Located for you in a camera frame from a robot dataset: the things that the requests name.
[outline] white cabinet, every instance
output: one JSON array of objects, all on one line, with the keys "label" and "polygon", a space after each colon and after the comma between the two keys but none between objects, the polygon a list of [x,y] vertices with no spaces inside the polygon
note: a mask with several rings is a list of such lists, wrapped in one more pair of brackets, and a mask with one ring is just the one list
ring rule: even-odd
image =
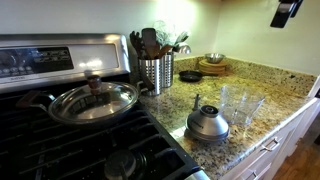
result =
[{"label": "white cabinet", "polygon": [[222,179],[272,179],[285,158],[293,153],[297,141],[319,112],[320,100],[312,99],[286,126],[258,147],[236,167],[225,174]]},{"label": "white cabinet", "polygon": [[284,143],[288,132],[289,129],[285,128],[277,132],[248,157],[241,161],[240,164],[225,174],[222,179],[244,180],[263,178],[265,173],[270,169],[272,161]]},{"label": "white cabinet", "polygon": [[295,120],[298,120],[298,124],[288,133],[286,141],[272,162],[271,168],[266,174],[265,179],[269,180],[273,178],[286,157],[291,156],[295,151],[297,142],[304,136],[315,117],[318,115],[320,110],[320,99],[315,98],[310,103],[312,103],[311,106],[295,118]]}]

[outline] wooden floor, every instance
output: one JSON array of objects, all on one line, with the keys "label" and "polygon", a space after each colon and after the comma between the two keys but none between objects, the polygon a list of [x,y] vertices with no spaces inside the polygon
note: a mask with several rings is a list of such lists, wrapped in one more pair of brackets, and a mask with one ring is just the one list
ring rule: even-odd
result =
[{"label": "wooden floor", "polygon": [[298,143],[295,152],[287,157],[274,180],[320,180],[320,145],[314,140],[320,134],[320,115]]}]

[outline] white wall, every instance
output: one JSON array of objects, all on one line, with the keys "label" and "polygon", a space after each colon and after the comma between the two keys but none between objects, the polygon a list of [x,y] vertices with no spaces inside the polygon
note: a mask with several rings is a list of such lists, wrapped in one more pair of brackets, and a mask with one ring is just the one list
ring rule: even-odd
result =
[{"label": "white wall", "polygon": [[303,1],[284,29],[271,28],[278,0],[225,0],[215,51],[242,60],[320,74],[320,1]]},{"label": "white wall", "polygon": [[190,56],[213,49],[220,0],[2,0],[0,34],[129,33],[157,20],[188,30]]}]

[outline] gas stove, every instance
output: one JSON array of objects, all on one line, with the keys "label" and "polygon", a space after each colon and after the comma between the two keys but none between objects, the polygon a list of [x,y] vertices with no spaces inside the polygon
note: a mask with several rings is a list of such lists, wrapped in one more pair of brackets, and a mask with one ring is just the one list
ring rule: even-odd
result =
[{"label": "gas stove", "polygon": [[0,103],[5,105],[0,110],[0,179],[207,178],[140,102],[103,129],[68,127],[40,108],[15,106],[31,89],[57,97],[83,86],[86,73],[97,74],[102,81],[129,82],[124,36],[7,35],[0,39]]}]

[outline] stainless steel utensil holder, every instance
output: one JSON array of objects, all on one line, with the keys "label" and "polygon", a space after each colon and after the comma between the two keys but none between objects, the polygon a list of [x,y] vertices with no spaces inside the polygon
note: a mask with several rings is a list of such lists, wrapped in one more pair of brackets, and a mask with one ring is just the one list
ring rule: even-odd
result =
[{"label": "stainless steel utensil holder", "polygon": [[157,96],[161,93],[162,88],[162,67],[161,67],[161,60],[154,59],[154,60],[141,60],[139,59],[139,67],[140,67],[140,74],[142,71],[145,72],[147,77],[150,81],[154,84],[155,89],[152,91],[145,91],[142,92],[142,95],[146,96]]},{"label": "stainless steel utensil holder", "polygon": [[161,87],[167,88],[172,85],[173,82],[173,53],[168,52],[161,58],[162,67],[162,82]]}]

